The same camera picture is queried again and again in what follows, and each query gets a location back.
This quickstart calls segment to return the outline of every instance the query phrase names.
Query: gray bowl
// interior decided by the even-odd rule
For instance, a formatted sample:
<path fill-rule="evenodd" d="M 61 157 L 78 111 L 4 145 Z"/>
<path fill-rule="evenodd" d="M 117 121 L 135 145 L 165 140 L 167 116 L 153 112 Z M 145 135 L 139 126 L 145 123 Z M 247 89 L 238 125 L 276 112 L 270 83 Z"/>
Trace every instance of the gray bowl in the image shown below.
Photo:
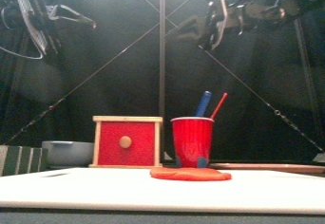
<path fill-rule="evenodd" d="M 49 168 L 85 167 L 92 163 L 93 143 L 49 140 L 41 143 L 41 148 L 48 150 Z"/>

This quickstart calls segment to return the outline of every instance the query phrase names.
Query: red straw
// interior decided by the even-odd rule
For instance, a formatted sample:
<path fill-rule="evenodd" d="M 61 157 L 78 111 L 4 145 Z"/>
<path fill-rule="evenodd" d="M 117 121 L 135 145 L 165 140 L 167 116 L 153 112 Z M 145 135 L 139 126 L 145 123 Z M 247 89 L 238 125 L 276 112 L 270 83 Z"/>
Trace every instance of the red straw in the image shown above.
<path fill-rule="evenodd" d="M 216 108 L 215 108 L 215 110 L 214 110 L 214 112 L 212 112 L 212 114 L 211 114 L 211 116 L 209 116 L 209 119 L 214 120 L 214 118 L 215 118 L 215 114 L 216 114 L 216 112 L 218 112 L 218 109 L 219 109 L 220 105 L 223 104 L 224 99 L 226 99 L 227 96 L 228 96 L 228 94 L 224 92 L 224 93 L 223 93 L 223 96 L 222 96 L 222 98 L 220 98 L 220 101 L 218 102 Z"/>

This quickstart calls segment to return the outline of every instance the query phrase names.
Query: red wooden box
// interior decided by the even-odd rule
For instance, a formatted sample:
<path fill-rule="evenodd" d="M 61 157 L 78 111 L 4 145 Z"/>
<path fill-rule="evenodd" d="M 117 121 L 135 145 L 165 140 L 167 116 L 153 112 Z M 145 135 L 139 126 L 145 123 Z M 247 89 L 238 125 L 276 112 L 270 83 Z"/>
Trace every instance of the red wooden box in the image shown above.
<path fill-rule="evenodd" d="M 90 167 L 160 165 L 160 117 L 93 116 L 96 122 Z"/>

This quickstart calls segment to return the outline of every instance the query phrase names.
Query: cup rim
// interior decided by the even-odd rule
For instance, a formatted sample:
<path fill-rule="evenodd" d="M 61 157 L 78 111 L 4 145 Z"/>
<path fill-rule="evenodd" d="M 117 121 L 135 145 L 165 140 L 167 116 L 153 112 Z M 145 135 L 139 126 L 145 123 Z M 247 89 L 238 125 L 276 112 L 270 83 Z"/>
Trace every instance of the cup rim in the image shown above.
<path fill-rule="evenodd" d="M 211 118 L 205 118 L 205 117 L 177 117 L 171 119 L 169 121 L 177 121 L 177 120 L 203 120 L 203 121 L 211 121 L 214 122 L 214 120 Z"/>

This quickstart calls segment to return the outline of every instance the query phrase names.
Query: orange play dough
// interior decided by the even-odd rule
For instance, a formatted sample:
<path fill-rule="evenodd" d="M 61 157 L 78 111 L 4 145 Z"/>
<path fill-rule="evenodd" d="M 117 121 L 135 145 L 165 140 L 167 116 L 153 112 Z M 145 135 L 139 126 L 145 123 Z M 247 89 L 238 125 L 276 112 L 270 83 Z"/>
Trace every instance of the orange play dough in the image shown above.
<path fill-rule="evenodd" d="M 211 168 L 167 168 L 153 167 L 149 170 L 149 176 L 167 180 L 181 181 L 220 181 L 230 180 L 231 175 L 220 173 Z"/>

